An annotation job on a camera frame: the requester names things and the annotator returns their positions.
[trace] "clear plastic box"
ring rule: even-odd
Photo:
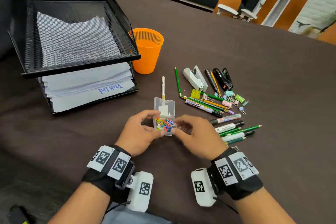
[[[171,129],[176,128],[175,101],[154,98],[154,110],[161,111],[161,115],[153,117],[154,129],[164,131],[165,136],[171,136]]]

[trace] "black marker cap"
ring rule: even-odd
[[[244,135],[245,136],[252,136],[254,133],[255,133],[255,131],[251,130],[251,131],[244,132]]]
[[[234,125],[236,125],[236,128],[239,128],[241,126],[244,126],[244,122],[242,120],[238,120],[236,122],[233,122]]]

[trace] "table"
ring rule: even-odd
[[[166,98],[175,100],[176,116],[211,119],[179,99],[174,67],[186,95],[192,87],[183,77],[184,68],[227,67],[233,90],[250,100],[245,126],[263,125],[254,137],[236,144],[239,150],[296,222],[334,223],[336,47],[173,1],[117,2],[133,28],[148,27],[164,37],[155,71],[136,74],[139,92],[51,116],[37,81],[21,78],[18,59],[8,58],[0,62],[2,147],[77,186],[96,150],[117,140],[129,116],[153,107],[153,98],[161,95],[163,75]],[[210,162],[193,156],[174,136],[154,141],[134,161],[138,171],[154,176],[150,213],[185,224],[240,223],[219,202],[210,208],[196,203],[190,173]]]

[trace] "black cable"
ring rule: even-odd
[[[215,199],[215,200],[217,200],[217,201],[219,201],[219,202],[221,202],[221,203],[223,203],[223,204],[225,204],[227,207],[229,207],[229,208],[230,208],[231,210],[233,210],[235,213],[239,214],[239,213],[237,212],[236,209],[234,209],[232,206],[228,205],[227,203],[225,203],[225,202],[222,201],[221,199],[219,199],[219,198],[217,198],[217,197],[212,197],[212,198]]]
[[[117,207],[119,207],[119,206],[121,206],[121,205],[128,205],[130,202],[131,202],[131,201],[126,201],[126,202],[120,203],[120,204],[118,204],[118,205],[115,205],[115,206],[113,206],[112,208],[108,209],[108,210],[105,212],[105,214],[107,214],[108,212],[110,212],[110,211],[116,209]]]

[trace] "orange cup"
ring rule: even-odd
[[[149,28],[135,28],[133,33],[139,54],[141,54],[141,59],[132,61],[134,70],[139,74],[150,74],[155,69],[163,44],[163,36]]]

